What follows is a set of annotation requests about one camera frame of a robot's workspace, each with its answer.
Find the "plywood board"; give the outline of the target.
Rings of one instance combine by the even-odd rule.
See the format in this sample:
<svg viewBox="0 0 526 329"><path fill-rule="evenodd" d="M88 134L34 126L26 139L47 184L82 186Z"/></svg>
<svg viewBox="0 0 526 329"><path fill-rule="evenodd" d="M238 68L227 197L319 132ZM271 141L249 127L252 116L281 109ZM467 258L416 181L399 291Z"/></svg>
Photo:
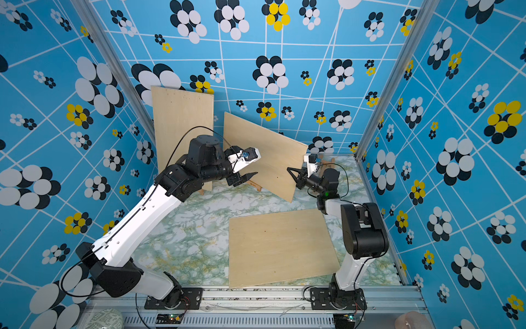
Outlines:
<svg viewBox="0 0 526 329"><path fill-rule="evenodd" d="M316 209L229 220L229 287L324 276L340 268L324 216Z"/></svg>
<svg viewBox="0 0 526 329"><path fill-rule="evenodd" d="M160 86L151 91L158 168L163 171L188 153L192 138L213 135L214 96Z"/></svg>
<svg viewBox="0 0 526 329"><path fill-rule="evenodd" d="M287 168L302 167L308 146L227 112L223 132L232 145L260 152L260 159L242 173L256 172L252 182L291 203L296 187Z"/></svg>

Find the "wooden easel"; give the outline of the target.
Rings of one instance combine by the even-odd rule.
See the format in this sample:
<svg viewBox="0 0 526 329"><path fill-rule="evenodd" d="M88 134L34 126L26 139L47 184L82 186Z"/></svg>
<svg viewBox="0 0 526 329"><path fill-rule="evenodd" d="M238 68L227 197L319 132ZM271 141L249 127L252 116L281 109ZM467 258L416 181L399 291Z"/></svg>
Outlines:
<svg viewBox="0 0 526 329"><path fill-rule="evenodd" d="M252 187L254 187L257 190L257 192L261 192L262 191L262 187L260 185L256 184L255 182L253 182L252 180L249 180L247 182L247 184L252 186Z"/></svg>
<svg viewBox="0 0 526 329"><path fill-rule="evenodd" d="M329 160L320 159L318 162L318 172L321 174L326 169L335 169L336 168L336 159L330 158Z"/></svg>

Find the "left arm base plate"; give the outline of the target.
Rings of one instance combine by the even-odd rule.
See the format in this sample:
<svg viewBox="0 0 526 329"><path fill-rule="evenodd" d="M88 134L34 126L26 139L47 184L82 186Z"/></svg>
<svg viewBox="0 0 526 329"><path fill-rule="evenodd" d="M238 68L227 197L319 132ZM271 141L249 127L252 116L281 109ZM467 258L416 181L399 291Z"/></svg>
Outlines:
<svg viewBox="0 0 526 329"><path fill-rule="evenodd" d="M147 310L199 310L204 289L200 287L183 287L171 292L162 300L148 296L144 308Z"/></svg>

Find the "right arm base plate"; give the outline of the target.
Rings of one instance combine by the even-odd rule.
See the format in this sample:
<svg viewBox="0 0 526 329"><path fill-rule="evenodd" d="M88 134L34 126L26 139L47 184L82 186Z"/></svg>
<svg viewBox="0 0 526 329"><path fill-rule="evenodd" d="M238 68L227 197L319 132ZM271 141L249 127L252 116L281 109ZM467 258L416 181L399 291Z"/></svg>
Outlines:
<svg viewBox="0 0 526 329"><path fill-rule="evenodd" d="M333 288L309 289L308 300L314 311L364 311L367 303L362 289L343 291Z"/></svg>

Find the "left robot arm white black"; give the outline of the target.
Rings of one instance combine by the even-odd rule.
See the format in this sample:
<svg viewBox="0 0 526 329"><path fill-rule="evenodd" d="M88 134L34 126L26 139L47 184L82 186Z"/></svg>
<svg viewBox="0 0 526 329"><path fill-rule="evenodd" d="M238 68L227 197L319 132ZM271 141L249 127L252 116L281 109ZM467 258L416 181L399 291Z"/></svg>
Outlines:
<svg viewBox="0 0 526 329"><path fill-rule="evenodd" d="M245 167L259 161L256 148L236 145L223 149L219 139L200 135L192 139L179 160L156 177L145 197L107 234L76 249L79 260L109 296L138 293L176 308L183 299L182 286L169 273L156 274L140 268L132 254L149 233L205 183L226 180L239 186L253 177L241 175Z"/></svg>

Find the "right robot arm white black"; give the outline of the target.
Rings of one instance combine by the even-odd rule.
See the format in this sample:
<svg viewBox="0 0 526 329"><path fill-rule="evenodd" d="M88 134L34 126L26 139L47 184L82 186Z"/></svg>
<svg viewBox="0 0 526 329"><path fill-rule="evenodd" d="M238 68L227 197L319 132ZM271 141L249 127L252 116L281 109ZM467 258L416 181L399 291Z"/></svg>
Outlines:
<svg viewBox="0 0 526 329"><path fill-rule="evenodd" d="M298 189L307 187L316 193L316 206L324 215L336 217L342 223L347 253L329 287L311 290L312 308L345 310L355 307L364 311L367 306L360 281L368 266L389 249L386 226L377 204L343 200L338 193L340 173L335 169L326 169L321 177L315 174L313 165L302 169L289 167L287 172Z"/></svg>

